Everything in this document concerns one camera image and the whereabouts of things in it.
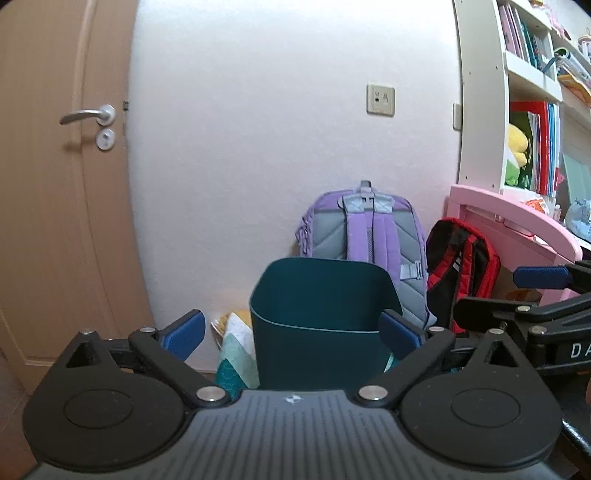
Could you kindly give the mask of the white bookshelf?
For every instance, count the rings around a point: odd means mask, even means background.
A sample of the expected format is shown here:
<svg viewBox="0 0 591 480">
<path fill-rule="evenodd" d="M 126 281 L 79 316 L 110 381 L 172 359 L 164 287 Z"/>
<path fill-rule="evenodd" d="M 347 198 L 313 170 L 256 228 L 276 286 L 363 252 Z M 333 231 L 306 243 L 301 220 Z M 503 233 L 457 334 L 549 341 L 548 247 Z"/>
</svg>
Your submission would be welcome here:
<svg viewBox="0 0 591 480">
<path fill-rule="evenodd" d="M 590 65 L 532 1 L 457 1 L 462 68 L 459 182 L 502 193 L 512 101 L 559 107 L 560 183 L 571 160 L 590 168 Z"/>
</svg>

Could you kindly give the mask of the wooden door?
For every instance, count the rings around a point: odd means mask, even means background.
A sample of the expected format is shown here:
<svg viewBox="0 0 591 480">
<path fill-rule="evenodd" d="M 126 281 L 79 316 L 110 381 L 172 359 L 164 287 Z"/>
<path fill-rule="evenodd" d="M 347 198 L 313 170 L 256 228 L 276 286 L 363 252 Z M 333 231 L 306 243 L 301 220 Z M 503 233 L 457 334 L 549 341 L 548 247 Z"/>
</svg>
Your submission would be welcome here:
<svg viewBox="0 0 591 480">
<path fill-rule="evenodd" d="M 132 222 L 126 110 L 134 1 L 1 11 L 1 350 L 33 391 L 72 337 L 124 337 L 150 312 Z M 94 119 L 116 110 L 115 146 Z"/>
</svg>

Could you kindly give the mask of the beige wall socket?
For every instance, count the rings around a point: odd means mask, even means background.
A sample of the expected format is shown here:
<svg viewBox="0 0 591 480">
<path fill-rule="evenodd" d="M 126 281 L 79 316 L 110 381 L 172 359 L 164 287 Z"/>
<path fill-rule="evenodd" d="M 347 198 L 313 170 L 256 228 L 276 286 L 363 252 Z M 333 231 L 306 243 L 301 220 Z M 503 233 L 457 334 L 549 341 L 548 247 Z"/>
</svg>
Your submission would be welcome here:
<svg viewBox="0 0 591 480">
<path fill-rule="evenodd" d="M 395 94 L 394 87 L 367 84 L 367 113 L 393 117 Z"/>
</svg>

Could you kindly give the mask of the yellow green plush toy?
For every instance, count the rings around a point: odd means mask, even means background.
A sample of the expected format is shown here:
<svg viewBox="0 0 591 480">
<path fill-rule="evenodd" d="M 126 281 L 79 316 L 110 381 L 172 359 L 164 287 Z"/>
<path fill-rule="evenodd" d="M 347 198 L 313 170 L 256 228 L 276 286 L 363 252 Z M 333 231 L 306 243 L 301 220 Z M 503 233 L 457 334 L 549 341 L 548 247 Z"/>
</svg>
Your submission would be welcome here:
<svg viewBox="0 0 591 480">
<path fill-rule="evenodd" d="M 517 126 L 507 127 L 505 184 L 517 186 L 521 172 L 529 163 L 529 139 Z"/>
</svg>

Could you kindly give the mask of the teal cream quilted blanket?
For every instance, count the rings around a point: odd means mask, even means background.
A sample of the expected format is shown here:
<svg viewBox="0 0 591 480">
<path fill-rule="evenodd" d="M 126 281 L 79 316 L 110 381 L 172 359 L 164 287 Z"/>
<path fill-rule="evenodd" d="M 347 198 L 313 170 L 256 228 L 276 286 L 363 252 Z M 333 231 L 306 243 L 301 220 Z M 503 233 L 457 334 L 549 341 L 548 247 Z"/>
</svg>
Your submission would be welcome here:
<svg viewBox="0 0 591 480">
<path fill-rule="evenodd" d="M 221 348 L 214 382 L 231 398 L 243 390 L 259 388 L 259 369 L 253 331 L 235 315 L 228 322 Z"/>
</svg>

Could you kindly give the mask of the red black backpack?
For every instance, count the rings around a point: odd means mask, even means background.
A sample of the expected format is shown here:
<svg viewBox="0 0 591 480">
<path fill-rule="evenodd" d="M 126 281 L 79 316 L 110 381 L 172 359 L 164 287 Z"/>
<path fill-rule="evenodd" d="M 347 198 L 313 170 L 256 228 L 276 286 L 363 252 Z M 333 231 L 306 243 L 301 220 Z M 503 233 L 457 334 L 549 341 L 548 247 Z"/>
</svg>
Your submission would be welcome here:
<svg viewBox="0 0 591 480">
<path fill-rule="evenodd" d="M 500 257 L 482 232 L 451 217 L 434 225 L 426 252 L 429 311 L 438 326 L 464 336 L 467 331 L 454 320 L 453 308 L 465 297 L 491 297 L 501 269 Z"/>
</svg>

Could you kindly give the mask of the dark teal trash bin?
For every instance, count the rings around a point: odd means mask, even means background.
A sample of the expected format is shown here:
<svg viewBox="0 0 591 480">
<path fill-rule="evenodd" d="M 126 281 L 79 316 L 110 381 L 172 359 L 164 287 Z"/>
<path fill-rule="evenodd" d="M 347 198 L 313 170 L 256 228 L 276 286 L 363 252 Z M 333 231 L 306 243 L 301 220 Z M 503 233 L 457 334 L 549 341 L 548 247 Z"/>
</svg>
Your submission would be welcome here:
<svg viewBox="0 0 591 480">
<path fill-rule="evenodd" d="M 290 257 L 270 263 L 249 300 L 263 390 L 346 390 L 383 373 L 380 315 L 402 310 L 381 267 Z"/>
</svg>

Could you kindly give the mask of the purple grey backpack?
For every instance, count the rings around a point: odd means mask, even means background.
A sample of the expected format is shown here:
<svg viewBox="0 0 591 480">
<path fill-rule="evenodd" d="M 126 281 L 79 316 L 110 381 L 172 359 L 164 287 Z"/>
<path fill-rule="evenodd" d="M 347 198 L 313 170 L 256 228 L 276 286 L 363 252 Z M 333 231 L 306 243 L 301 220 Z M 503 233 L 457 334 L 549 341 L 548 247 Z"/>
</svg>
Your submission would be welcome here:
<svg viewBox="0 0 591 480">
<path fill-rule="evenodd" d="M 368 180 L 322 194 L 295 232 L 304 257 L 375 264 L 391 276 L 403 316 L 429 328 L 437 318 L 427 302 L 426 237 L 411 203 L 377 191 Z"/>
</svg>

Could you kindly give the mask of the red books row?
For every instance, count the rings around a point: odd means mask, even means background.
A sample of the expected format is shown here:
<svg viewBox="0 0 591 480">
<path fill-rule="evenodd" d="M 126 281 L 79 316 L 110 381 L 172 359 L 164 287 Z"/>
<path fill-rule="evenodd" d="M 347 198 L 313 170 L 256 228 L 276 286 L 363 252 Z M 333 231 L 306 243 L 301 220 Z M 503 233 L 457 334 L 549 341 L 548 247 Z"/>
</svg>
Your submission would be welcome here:
<svg viewBox="0 0 591 480">
<path fill-rule="evenodd" d="M 526 163 L 516 185 L 555 198 L 560 183 L 559 107 L 545 101 L 512 101 L 509 121 L 527 139 Z"/>
</svg>

